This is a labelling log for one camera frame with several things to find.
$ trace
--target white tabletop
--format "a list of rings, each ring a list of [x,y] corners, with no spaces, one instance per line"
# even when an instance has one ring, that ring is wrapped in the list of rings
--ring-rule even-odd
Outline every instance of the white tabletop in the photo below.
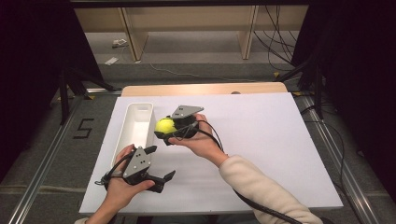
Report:
[[[227,154],[249,159],[310,208],[343,206],[289,93],[142,96],[117,100],[79,210],[81,214],[94,213],[106,196],[105,188],[94,181],[111,168],[109,164],[130,103],[152,103],[156,120],[171,115],[179,105],[202,106],[205,110],[201,113],[218,132]],[[173,170],[176,174],[162,193],[142,192],[121,213],[155,216],[251,210],[209,161],[185,147],[167,147],[157,138],[154,145],[158,148],[151,154],[148,172],[159,177]]]

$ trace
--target rectangular bin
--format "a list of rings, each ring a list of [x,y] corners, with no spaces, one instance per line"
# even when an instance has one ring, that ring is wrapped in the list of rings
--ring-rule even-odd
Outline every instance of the rectangular bin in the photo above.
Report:
[[[131,144],[142,148],[152,146],[156,124],[153,108],[154,106],[151,103],[132,103],[128,105],[111,167],[114,165],[119,152],[125,147]]]

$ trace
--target gray carpet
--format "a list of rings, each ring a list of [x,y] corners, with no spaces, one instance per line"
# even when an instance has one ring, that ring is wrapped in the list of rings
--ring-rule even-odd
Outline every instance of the gray carpet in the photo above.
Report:
[[[179,75],[165,71],[157,71],[149,64],[100,64],[105,81],[116,87],[128,85],[181,84],[181,83],[216,83],[216,82],[248,82],[250,80],[272,81],[274,72],[278,71],[268,64],[154,64],[156,68],[168,69]],[[276,67],[288,69],[285,64]],[[289,90],[296,90],[295,80],[286,82]],[[97,88],[91,82],[85,82],[87,88]],[[91,177],[91,171],[96,162],[100,146],[106,133],[108,121],[118,95],[96,95],[93,100],[84,100],[66,134],[49,173],[39,194],[25,219],[25,223],[73,223],[82,217],[78,213],[84,190]],[[295,98],[297,106],[302,111],[306,108],[304,98]],[[32,138],[30,148],[19,156],[14,166],[8,172],[0,185],[0,223],[7,223],[19,198],[30,183],[35,170],[47,152],[53,136],[60,127],[61,105],[54,96],[46,118]],[[341,135],[330,130],[337,146],[343,142],[346,151],[346,161],[355,178],[373,206],[380,223],[390,224],[396,220],[396,206],[376,178],[367,161],[359,156],[351,134],[331,105],[331,99],[323,98],[326,123],[332,125]],[[310,120],[309,113],[303,114],[304,120]],[[91,128],[88,138],[87,131],[79,131],[81,121],[83,127]],[[318,149],[330,177],[338,183],[339,173],[326,149],[314,123],[306,123],[313,141]],[[331,211],[313,211],[320,217],[327,217],[334,223],[359,223],[347,196],[339,190],[345,205],[342,209]]]

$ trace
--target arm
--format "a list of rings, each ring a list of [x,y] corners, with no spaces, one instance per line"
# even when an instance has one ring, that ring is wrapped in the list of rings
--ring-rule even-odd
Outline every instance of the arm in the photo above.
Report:
[[[119,161],[122,157],[128,155],[133,149],[133,146],[128,146],[124,148],[116,158]],[[125,162],[121,163],[116,170],[122,170]],[[137,185],[129,185],[121,178],[111,178],[107,194],[98,208],[98,210],[88,219],[80,219],[76,223],[86,223],[86,224],[101,224],[108,223],[111,218],[113,218],[123,207],[128,205],[132,198],[139,192],[149,189],[154,185],[154,181],[146,180]]]
[[[204,115],[197,114],[197,120],[206,120]],[[200,122],[200,129],[212,133],[209,125]],[[197,156],[212,161],[219,167],[220,175],[236,191],[251,201],[269,207],[277,212],[293,217],[303,223],[320,224],[321,220],[308,208],[300,204],[293,195],[283,189],[274,180],[263,174],[253,163],[239,156],[229,157],[208,136],[197,133],[193,138],[170,138],[175,145],[188,147]],[[260,223],[279,223],[277,217],[253,209]]]

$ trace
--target yellow-green ball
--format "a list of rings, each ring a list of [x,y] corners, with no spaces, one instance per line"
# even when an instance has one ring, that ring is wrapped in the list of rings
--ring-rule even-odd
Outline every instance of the yellow-green ball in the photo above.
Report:
[[[175,123],[172,119],[160,119],[157,124],[155,125],[155,132],[159,133],[173,133],[176,131]]]

